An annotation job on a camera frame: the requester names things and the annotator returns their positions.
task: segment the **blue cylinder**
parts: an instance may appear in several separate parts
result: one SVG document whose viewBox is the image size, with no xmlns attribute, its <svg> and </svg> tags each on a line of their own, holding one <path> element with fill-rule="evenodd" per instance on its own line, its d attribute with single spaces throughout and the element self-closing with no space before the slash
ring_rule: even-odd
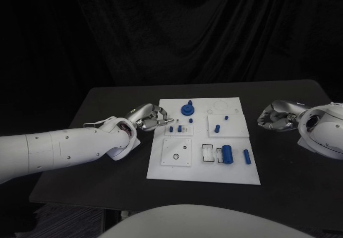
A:
<svg viewBox="0 0 343 238">
<path fill-rule="evenodd" d="M 223 163 L 232 164 L 233 163 L 233 156 L 232 156 L 232 148 L 229 145 L 222 147 L 222 154 L 223 154 Z"/>
<path fill-rule="evenodd" d="M 249 164 L 252 163 L 252 161 L 251 161 L 251 157 L 249 157 L 249 152 L 248 152 L 248 150 L 244 150 L 244 154 L 245 154 L 245 162 L 246 162 L 246 164 L 249 165 Z"/>
<path fill-rule="evenodd" d="M 216 125 L 216 129 L 215 129 L 215 132 L 216 132 L 216 133 L 219 132 L 219 129 L 221 129 L 221 126 Z"/>
<path fill-rule="evenodd" d="M 182 106 L 180 113 L 184 116 L 190 116 L 195 113 L 193 102 L 190 100 L 187 101 L 187 104 Z"/>
</svg>

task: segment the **black table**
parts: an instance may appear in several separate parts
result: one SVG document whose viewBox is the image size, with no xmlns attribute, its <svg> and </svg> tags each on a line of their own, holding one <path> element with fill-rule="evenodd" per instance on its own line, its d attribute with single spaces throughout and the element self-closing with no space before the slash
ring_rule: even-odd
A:
<svg viewBox="0 0 343 238">
<path fill-rule="evenodd" d="M 154 132 L 138 131 L 141 145 L 127 158 L 99 160 L 43 173 L 32 202 L 128 211 L 172 204 L 229 208 L 300 227 L 343 229 L 343 161 L 297 145 L 300 134 L 267 131 L 257 119 L 275 100 L 310 106 L 330 99 L 311 80 L 200 85 L 94 88 L 71 128 L 110 116 L 123 117 L 160 99 L 239 97 L 257 160 L 261 186 L 147 179 Z"/>
</svg>

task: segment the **floor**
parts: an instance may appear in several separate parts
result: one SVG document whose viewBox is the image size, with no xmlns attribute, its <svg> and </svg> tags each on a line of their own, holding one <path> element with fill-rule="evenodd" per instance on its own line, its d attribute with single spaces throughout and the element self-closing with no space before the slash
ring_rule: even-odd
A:
<svg viewBox="0 0 343 238">
<path fill-rule="evenodd" d="M 17 238 L 95 238 L 102 232 L 104 209 L 48 204 L 36 211 L 33 231 L 17 233 Z M 319 229 L 297 228 L 316 238 L 343 238 Z"/>
</svg>

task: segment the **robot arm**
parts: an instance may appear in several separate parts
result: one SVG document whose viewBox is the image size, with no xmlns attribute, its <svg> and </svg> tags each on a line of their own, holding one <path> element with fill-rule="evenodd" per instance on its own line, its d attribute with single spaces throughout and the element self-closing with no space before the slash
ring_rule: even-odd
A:
<svg viewBox="0 0 343 238">
<path fill-rule="evenodd" d="M 97 160 L 105 153 L 114 160 L 125 157 L 138 146 L 137 130 L 154 130 L 172 123 L 167 112 L 144 104 L 125 118 L 110 117 L 85 127 L 29 135 L 0 137 L 0 183 L 14 177 L 69 167 Z"/>
<path fill-rule="evenodd" d="M 329 158 L 343 160 L 343 104 L 330 103 L 311 108 L 291 101 L 275 100 L 257 121 L 268 130 L 290 131 L 298 128 L 298 145 Z"/>
</svg>

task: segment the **black background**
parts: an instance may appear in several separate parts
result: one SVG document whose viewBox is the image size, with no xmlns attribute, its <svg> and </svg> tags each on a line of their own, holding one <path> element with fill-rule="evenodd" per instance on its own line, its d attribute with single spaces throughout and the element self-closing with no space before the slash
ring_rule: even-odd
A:
<svg viewBox="0 0 343 238">
<path fill-rule="evenodd" d="M 0 135 L 66 128 L 92 87 L 314 79 L 343 101 L 340 0 L 32 0 L 0 10 Z M 0 185 L 6 224 L 36 209 L 37 177 Z"/>
</svg>

